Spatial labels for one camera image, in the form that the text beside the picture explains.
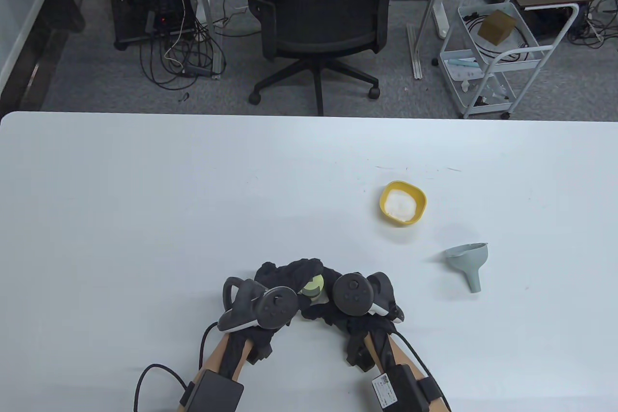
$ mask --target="chair wheel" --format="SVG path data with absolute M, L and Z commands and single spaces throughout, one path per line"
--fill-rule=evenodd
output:
M 262 101 L 262 96 L 258 92 L 251 92 L 249 95 L 249 103 L 253 106 L 257 106 L 260 104 L 260 101 Z
M 371 100 L 377 100 L 378 98 L 380 98 L 379 87 L 371 87 L 371 89 L 369 90 L 369 98 Z

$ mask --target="gray funnel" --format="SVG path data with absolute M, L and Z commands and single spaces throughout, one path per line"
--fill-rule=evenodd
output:
M 465 273 L 470 285 L 470 291 L 472 293 L 481 291 L 478 269 L 487 262 L 487 243 L 462 244 L 461 246 L 447 249 L 444 253 L 446 255 L 446 262 L 451 267 L 455 267 Z

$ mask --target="chair base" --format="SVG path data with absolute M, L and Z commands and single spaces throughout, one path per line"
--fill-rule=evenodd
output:
M 260 104 L 262 99 L 260 96 L 260 90 L 282 81 L 283 79 L 287 79 L 294 74 L 298 74 L 301 71 L 311 71 L 313 74 L 313 83 L 315 85 L 315 97 L 318 103 L 318 116 L 323 116 L 324 105 L 322 99 L 322 69 L 330 69 L 338 72 L 339 74 L 344 74 L 360 81 L 367 82 L 373 85 L 373 87 L 369 90 L 369 98 L 372 100 L 377 100 L 380 97 L 380 89 L 377 78 L 369 76 L 369 74 L 366 74 L 357 68 L 348 66 L 337 59 L 305 58 L 295 61 L 291 65 L 287 66 L 287 68 L 283 68 L 272 76 L 256 83 L 253 88 L 253 92 L 249 95 L 249 103 L 252 105 Z

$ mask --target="metal cart frame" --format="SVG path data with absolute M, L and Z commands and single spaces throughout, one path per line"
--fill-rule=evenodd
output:
M 579 5 L 576 3 L 565 3 L 529 6 L 527 8 L 524 8 L 526 11 L 550 10 L 556 8 L 571 9 L 571 15 L 569 17 L 569 20 L 563 26 L 562 30 L 560 31 L 554 42 L 550 45 L 538 45 L 536 39 L 530 32 L 530 28 L 527 26 L 525 21 L 523 21 L 523 18 L 519 14 L 517 7 L 515 6 L 515 4 L 511 3 L 511 0 L 505 0 L 504 3 L 493 3 L 468 7 L 464 6 L 464 2 L 465 0 L 461 0 L 459 2 L 459 6 L 457 6 L 457 12 L 455 13 L 453 20 L 451 21 L 451 27 L 448 34 L 446 35 L 446 39 L 444 39 L 444 43 L 442 44 L 442 48 L 440 50 L 438 65 L 441 68 L 446 80 L 449 82 L 450 89 L 452 90 L 455 98 L 457 99 L 458 110 L 461 112 L 463 119 L 467 119 L 470 114 L 480 114 L 498 111 L 504 111 L 503 114 L 501 114 L 501 118 L 508 119 L 510 118 L 510 115 L 513 114 L 519 103 L 521 103 L 521 99 L 532 85 L 532 82 L 534 82 L 534 79 L 538 76 L 541 68 L 545 66 L 545 63 L 547 63 L 547 60 L 554 52 L 554 50 L 556 50 L 556 47 L 558 47 L 558 44 L 562 41 L 565 34 L 575 21 L 579 13 Z M 528 47 L 520 47 L 513 48 L 512 50 L 506 50 L 504 52 L 501 52 L 495 58 L 488 58 L 483 55 L 481 53 L 481 50 L 479 50 L 479 48 L 477 47 L 477 44 L 472 37 L 472 34 L 468 31 L 468 27 L 466 27 L 466 22 L 464 21 L 464 16 L 470 14 L 471 10 L 479 9 L 484 9 L 485 12 L 492 12 L 495 10 L 502 10 L 505 12 L 508 11 L 508 14 L 517 16 L 516 19 L 518 27 L 524 37 L 526 37 L 528 41 Z M 448 43 L 452 36 L 455 23 L 459 24 L 459 26 L 463 28 L 464 39 L 469 49 L 447 52 L 446 47 L 448 46 Z M 533 59 L 525 59 L 523 61 L 514 62 L 501 62 L 501 59 L 507 57 L 508 55 L 523 53 L 531 55 Z M 477 90 L 473 92 L 473 96 L 470 101 L 468 101 L 468 103 L 464 102 L 464 97 L 457 89 L 455 81 L 453 80 L 446 66 L 448 59 L 462 58 L 474 58 L 484 74 L 477 87 Z M 510 84 L 506 79 L 505 73 L 508 71 L 518 71 L 525 69 L 534 69 L 534 72 L 526 82 L 523 90 L 521 90 L 521 92 L 516 95 L 510 87 Z M 495 95 L 494 90 L 496 89 L 496 85 L 503 90 L 503 93 L 501 95 Z M 488 94 L 489 92 L 491 92 L 492 95 L 486 97 L 488 103 L 486 103 L 485 105 L 476 105 L 479 97 L 481 97 L 483 93 Z

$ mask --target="label sticker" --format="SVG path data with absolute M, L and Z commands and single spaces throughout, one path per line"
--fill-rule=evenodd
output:
M 371 384 L 373 385 L 373 390 L 376 392 L 376 396 L 378 397 L 378 401 L 380 402 L 380 407 L 382 407 L 382 409 L 385 409 L 389 405 L 397 402 L 395 390 L 393 390 L 391 381 L 389 381 L 386 374 L 381 374 L 378 378 L 373 379 Z

